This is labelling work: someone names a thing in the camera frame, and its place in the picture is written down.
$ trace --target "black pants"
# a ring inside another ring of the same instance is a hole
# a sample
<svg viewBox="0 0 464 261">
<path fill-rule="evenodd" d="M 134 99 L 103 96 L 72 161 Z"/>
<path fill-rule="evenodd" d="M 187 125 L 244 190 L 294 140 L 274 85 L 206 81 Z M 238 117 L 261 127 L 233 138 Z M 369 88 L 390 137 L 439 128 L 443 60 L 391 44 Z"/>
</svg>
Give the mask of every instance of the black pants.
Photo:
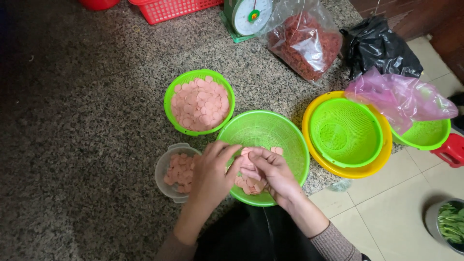
<svg viewBox="0 0 464 261">
<path fill-rule="evenodd" d="M 198 239 L 198 261 L 323 261 L 324 258 L 279 206 L 240 204 Z"/>
</svg>

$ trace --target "pink plastic bag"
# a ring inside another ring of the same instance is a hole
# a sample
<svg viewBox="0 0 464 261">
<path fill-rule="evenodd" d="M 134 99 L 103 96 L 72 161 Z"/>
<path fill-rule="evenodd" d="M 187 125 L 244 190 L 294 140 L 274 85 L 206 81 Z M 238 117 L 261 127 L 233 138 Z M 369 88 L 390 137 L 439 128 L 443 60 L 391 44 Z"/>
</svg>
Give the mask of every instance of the pink plastic bag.
<svg viewBox="0 0 464 261">
<path fill-rule="evenodd" d="M 372 104 L 399 135 L 410 129 L 413 121 L 458 115 L 456 106 L 441 96 L 435 86 L 398 74 L 381 75 L 375 67 L 351 81 L 345 96 L 357 103 Z"/>
</svg>

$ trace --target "red bucket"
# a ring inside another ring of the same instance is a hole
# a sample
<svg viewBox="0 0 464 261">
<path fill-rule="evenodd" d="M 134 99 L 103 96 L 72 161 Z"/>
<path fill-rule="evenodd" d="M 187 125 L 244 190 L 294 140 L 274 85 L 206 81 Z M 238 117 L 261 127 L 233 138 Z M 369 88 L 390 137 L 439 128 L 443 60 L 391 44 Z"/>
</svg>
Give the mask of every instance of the red bucket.
<svg viewBox="0 0 464 261">
<path fill-rule="evenodd" d="M 79 2 L 89 10 L 100 11 L 112 8 L 119 3 L 119 0 L 79 0 Z"/>
</svg>

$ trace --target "green basket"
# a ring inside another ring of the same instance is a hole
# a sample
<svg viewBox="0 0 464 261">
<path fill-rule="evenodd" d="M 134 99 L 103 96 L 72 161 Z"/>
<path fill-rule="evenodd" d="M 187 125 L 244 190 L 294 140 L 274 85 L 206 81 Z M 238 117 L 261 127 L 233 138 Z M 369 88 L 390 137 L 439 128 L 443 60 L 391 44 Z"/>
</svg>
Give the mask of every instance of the green basket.
<svg viewBox="0 0 464 261">
<path fill-rule="evenodd" d="M 295 179 L 303 186 L 309 172 L 309 151 L 300 130 L 284 116 L 264 110 L 246 111 L 228 122 L 218 135 L 218 140 L 244 147 L 281 147 Z M 276 202 L 269 193 L 247 195 L 234 185 L 231 195 L 246 204 L 270 207 Z"/>
<path fill-rule="evenodd" d="M 402 136 L 390 126 L 393 141 L 419 150 L 436 150 L 447 140 L 451 131 L 451 120 L 418 121 Z"/>
<path fill-rule="evenodd" d="M 190 81 L 193 81 L 195 78 L 200 78 L 204 80 L 206 76 L 211 76 L 213 78 L 213 81 L 217 82 L 218 84 L 222 84 L 224 86 L 224 89 L 227 91 L 227 94 L 228 94 L 227 98 L 229 99 L 229 108 L 230 108 L 229 114 L 224 119 L 224 121 L 214 129 L 206 130 L 206 131 L 187 130 L 186 128 L 182 127 L 176 121 L 171 111 L 171 98 L 175 94 L 174 87 L 178 84 L 181 85 L 184 83 L 189 83 Z M 166 90 L 166 94 L 164 95 L 164 112 L 166 113 L 166 116 L 168 117 L 169 121 L 174 125 L 174 128 L 184 134 L 195 136 L 195 137 L 198 135 L 210 134 L 210 133 L 220 130 L 232 117 L 234 108 L 235 108 L 235 96 L 233 94 L 231 85 L 226 81 L 226 79 L 224 79 L 224 77 L 220 73 L 217 73 L 215 71 L 208 70 L 208 69 L 189 71 L 189 72 L 181 74 L 169 85 L 168 89 Z"/>
<path fill-rule="evenodd" d="M 342 168 L 371 163 L 382 149 L 380 123 L 364 105 L 346 98 L 321 103 L 309 124 L 311 141 L 322 157 Z"/>
</svg>

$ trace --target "brown knit sleeve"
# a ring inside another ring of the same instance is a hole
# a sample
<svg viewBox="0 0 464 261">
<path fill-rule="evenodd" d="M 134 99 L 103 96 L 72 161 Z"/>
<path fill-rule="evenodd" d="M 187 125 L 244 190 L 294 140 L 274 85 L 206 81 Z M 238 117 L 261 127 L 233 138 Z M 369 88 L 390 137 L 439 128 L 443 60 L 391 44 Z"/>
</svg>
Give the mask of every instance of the brown knit sleeve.
<svg viewBox="0 0 464 261">
<path fill-rule="evenodd" d="M 191 261 L 195 256 L 197 246 L 197 244 L 193 246 L 184 245 L 173 233 L 170 233 L 160 250 L 158 250 L 155 261 Z"/>
<path fill-rule="evenodd" d="M 329 224 L 324 232 L 310 239 L 327 261 L 361 261 L 362 256 L 338 229 Z"/>
</svg>

